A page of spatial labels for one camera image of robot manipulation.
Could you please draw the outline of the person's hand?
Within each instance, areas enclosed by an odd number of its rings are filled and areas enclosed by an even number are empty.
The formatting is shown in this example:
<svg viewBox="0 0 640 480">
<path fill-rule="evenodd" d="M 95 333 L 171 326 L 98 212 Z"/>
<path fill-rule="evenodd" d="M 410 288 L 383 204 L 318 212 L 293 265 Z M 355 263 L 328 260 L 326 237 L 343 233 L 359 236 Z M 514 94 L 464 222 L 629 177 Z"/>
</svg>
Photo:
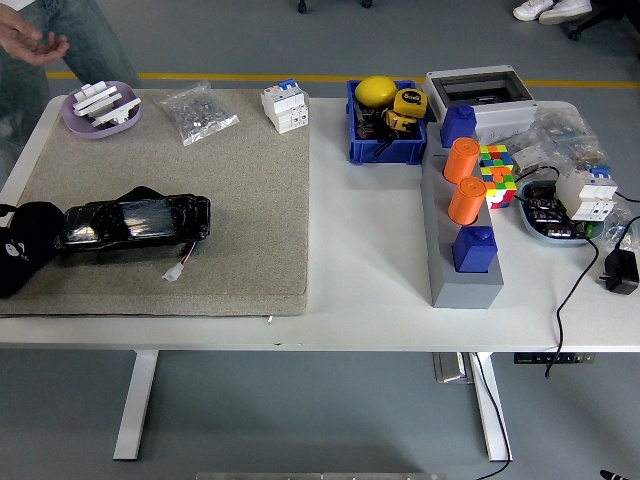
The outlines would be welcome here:
<svg viewBox="0 0 640 480">
<path fill-rule="evenodd" d="M 13 8 L 1 6 L 1 47 L 14 59 L 45 66 L 62 59 L 70 44 L 64 35 L 41 30 L 24 20 Z"/>
</svg>

